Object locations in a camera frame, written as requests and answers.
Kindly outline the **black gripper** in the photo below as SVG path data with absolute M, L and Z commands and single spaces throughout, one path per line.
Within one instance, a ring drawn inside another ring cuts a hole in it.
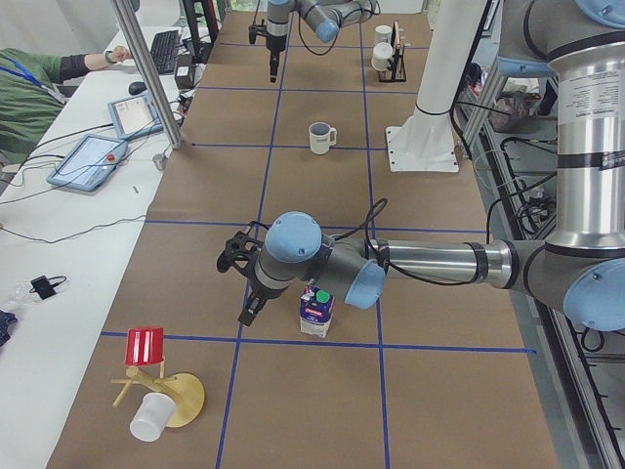
M 275 82 L 279 71 L 280 54 L 286 48 L 286 36 L 269 34 L 266 37 L 266 46 L 270 51 L 270 82 Z
M 257 281 L 251 282 L 250 286 L 250 295 L 238 317 L 238 321 L 245 326 L 250 326 L 253 323 L 268 301 L 279 298 L 286 290 L 285 287 L 269 288 Z

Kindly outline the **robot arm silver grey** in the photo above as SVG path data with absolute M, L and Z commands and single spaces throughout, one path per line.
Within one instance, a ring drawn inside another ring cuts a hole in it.
M 543 240 L 431 243 L 325 235 L 310 215 L 280 215 L 263 240 L 240 232 L 218 260 L 251 292 L 253 322 L 294 281 L 367 309 L 389 271 L 443 286 L 513 289 L 599 331 L 624 326 L 624 5 L 507 1 L 498 52 L 509 77 L 558 79 L 557 207 Z
M 268 2 L 267 18 L 256 25 L 270 51 L 270 82 L 276 81 L 280 54 L 286 49 L 290 16 L 299 18 L 323 43 L 333 42 L 340 29 L 370 20 L 380 11 L 378 1 L 276 0 Z

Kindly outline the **person's hand with watch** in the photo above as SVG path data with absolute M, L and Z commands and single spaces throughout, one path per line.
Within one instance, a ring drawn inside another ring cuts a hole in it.
M 125 46 L 116 46 L 110 53 L 109 58 L 114 64 L 123 63 L 133 58 L 132 53 Z

